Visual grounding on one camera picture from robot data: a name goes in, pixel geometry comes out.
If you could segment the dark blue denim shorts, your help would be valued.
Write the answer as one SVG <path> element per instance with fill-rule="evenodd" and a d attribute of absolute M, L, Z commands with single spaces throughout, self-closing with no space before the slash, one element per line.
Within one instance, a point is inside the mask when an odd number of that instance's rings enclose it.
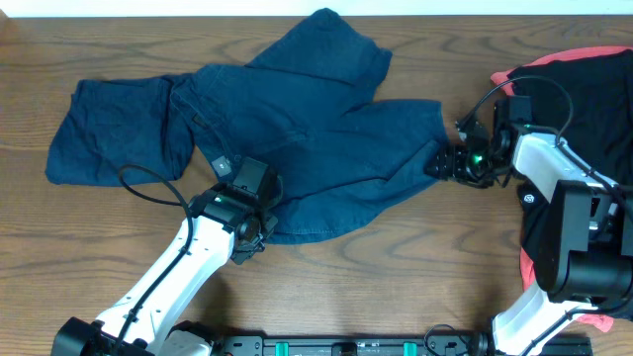
<path fill-rule="evenodd" d="M 209 64 L 171 93 L 221 180 L 251 157 L 274 168 L 277 244 L 322 242 L 428 188 L 441 106 L 376 101 L 392 55 L 321 9 L 244 65 Z"/>

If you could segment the dark blue garment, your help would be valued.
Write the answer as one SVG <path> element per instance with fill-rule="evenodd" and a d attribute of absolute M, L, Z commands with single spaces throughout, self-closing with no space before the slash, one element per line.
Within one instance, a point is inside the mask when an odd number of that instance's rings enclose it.
<path fill-rule="evenodd" d="M 168 180 L 182 177 L 193 135 L 171 94 L 186 74 L 144 79 L 83 79 L 48 150 L 45 176 L 53 184 L 117 186 L 126 164 Z"/>

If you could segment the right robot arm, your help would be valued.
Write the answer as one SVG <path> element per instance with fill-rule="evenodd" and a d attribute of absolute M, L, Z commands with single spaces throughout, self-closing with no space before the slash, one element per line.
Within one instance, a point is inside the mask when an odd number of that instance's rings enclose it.
<path fill-rule="evenodd" d="M 488 133 L 469 114 L 457 124 L 463 144 L 440 148 L 424 172 L 478 189 L 522 177 L 547 202 L 534 283 L 466 344 L 470 355 L 539 355 L 582 315 L 631 313 L 632 192 L 590 168 L 559 131 L 535 125 L 526 96 L 497 101 L 494 124 Z"/>

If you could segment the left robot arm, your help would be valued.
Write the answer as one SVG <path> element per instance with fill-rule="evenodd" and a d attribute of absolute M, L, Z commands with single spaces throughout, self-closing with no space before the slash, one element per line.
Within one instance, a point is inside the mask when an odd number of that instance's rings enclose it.
<path fill-rule="evenodd" d="M 140 280 L 94 321 L 70 318 L 54 355 L 209 355 L 213 341 L 176 322 L 206 281 L 228 262 L 265 248 L 277 219 L 270 209 L 281 183 L 267 164 L 246 158 L 236 177 L 175 205 L 185 219 Z"/>

